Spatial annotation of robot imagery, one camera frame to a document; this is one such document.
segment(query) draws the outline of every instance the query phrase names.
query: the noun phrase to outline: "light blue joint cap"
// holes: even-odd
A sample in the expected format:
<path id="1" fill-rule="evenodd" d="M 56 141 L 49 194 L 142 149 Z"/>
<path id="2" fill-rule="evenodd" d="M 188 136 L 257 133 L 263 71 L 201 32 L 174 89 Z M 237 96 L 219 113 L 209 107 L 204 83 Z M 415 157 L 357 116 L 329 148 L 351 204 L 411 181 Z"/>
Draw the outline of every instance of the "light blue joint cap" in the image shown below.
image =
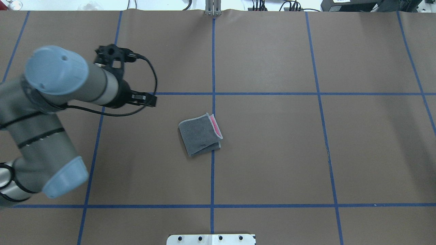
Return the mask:
<path id="1" fill-rule="evenodd" d="M 24 76 L 30 85 L 49 95 L 66 95 L 79 89 L 88 78 L 86 60 L 58 46 L 43 46 L 27 61 Z"/>
<path id="2" fill-rule="evenodd" d="M 82 157 L 78 156 L 63 166 L 42 188 L 48 198 L 57 198 L 83 184 L 88 179 L 88 171 Z"/>

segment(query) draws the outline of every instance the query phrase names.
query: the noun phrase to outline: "white label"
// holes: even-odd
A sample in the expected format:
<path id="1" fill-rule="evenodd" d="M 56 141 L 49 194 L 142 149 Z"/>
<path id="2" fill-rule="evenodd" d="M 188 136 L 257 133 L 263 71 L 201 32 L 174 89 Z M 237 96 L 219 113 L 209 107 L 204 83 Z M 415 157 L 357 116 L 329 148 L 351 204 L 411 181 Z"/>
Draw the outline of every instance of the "white label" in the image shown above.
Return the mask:
<path id="1" fill-rule="evenodd" d="M 331 6 L 329 12 L 339 11 L 342 6 Z"/>

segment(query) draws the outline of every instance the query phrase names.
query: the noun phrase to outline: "black band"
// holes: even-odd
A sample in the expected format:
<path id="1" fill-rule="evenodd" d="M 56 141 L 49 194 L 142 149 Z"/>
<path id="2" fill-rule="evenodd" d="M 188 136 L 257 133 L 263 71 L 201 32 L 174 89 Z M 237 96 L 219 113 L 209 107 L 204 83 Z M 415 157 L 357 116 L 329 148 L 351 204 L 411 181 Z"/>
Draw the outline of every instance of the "black band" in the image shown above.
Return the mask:
<path id="1" fill-rule="evenodd" d="M 20 189 L 22 189 L 23 191 L 25 191 L 25 192 L 27 192 L 27 193 L 30 193 L 30 194 L 36 194 L 36 193 L 38 193 L 38 192 L 34 192 L 34 191 L 31 191 L 31 190 L 29 190 L 29 189 L 27 189 L 26 187 L 24 187 L 18 180 L 17 180 L 17 178 L 14 178 L 14 181 L 15 181 L 15 184 L 20 188 Z"/>
<path id="2" fill-rule="evenodd" d="M 12 180 L 15 178 L 15 171 L 14 171 L 13 167 L 6 165 L 5 163 L 0 163 L 0 168 L 6 168 L 7 170 L 9 170 L 9 173 L 10 173 L 9 182 L 6 185 L 0 187 L 0 190 L 2 190 L 4 188 L 6 188 L 12 182 Z"/>
<path id="3" fill-rule="evenodd" d="M 37 135 L 37 136 L 35 136 L 35 137 L 31 138 L 31 139 L 28 139 L 28 140 L 26 140 L 24 142 L 21 142 L 17 146 L 18 146 L 19 149 L 21 149 L 21 148 L 25 147 L 26 145 L 30 145 L 33 142 L 38 141 L 39 139 L 43 139 L 43 138 L 45 138 L 47 136 L 50 136 L 52 134 L 60 133 L 60 132 L 64 132 L 64 131 L 65 131 L 64 128 L 58 128 L 58 129 L 50 130 L 50 131 L 45 132 L 43 134 Z"/>
<path id="4" fill-rule="evenodd" d="M 5 194 L 3 194 L 1 192 L 0 192 L 0 196 L 3 197 L 4 199 L 8 200 L 8 201 L 11 201 L 11 202 L 22 202 L 22 201 L 25 201 L 25 200 L 29 199 L 29 197 L 28 197 L 28 198 L 23 199 L 23 200 L 15 200 L 15 199 L 10 198 L 8 195 L 5 195 Z"/>
<path id="5" fill-rule="evenodd" d="M 4 124 L 1 124 L 1 125 L 0 125 L 0 129 L 4 129 L 4 128 L 6 128 L 7 126 L 9 126 L 9 125 L 11 125 L 11 124 L 14 124 L 14 123 L 17 123 L 17 122 L 19 122 L 19 121 L 23 121 L 23 120 L 29 119 L 29 118 L 34 117 L 34 116 L 39 116 L 39 115 L 42 115 L 42 114 L 44 114 L 44 113 L 42 113 L 42 112 L 34 112 L 34 113 L 32 113 L 32 114 L 29 114 L 29 115 L 25 115 L 25 116 L 19 117 L 19 118 L 15 119 L 15 120 L 12 120 L 12 121 L 10 121 L 10 122 L 7 122 L 7 123 L 4 123 Z"/>

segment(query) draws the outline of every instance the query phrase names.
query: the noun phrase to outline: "folded cloth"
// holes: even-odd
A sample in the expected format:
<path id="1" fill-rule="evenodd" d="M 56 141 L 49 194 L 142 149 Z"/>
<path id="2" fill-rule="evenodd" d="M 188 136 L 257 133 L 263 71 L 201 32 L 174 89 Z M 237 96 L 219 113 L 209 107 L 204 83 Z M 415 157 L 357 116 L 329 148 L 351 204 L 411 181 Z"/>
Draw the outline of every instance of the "folded cloth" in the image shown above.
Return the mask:
<path id="1" fill-rule="evenodd" d="M 222 135 L 214 114 L 184 120 L 179 129 L 190 157 L 221 148 Z"/>

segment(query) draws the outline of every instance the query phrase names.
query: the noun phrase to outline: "white metal bracket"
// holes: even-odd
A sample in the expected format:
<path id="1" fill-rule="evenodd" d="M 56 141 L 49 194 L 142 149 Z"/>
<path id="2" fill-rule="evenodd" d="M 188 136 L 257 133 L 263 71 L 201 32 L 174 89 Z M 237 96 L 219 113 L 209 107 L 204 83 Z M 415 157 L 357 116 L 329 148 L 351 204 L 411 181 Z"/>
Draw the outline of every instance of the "white metal bracket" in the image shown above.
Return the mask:
<path id="1" fill-rule="evenodd" d="M 206 0 L 207 16 L 220 16 L 221 15 L 221 0 Z"/>
<path id="2" fill-rule="evenodd" d="M 256 235 L 171 235 L 167 239 L 167 245 L 256 245 Z"/>

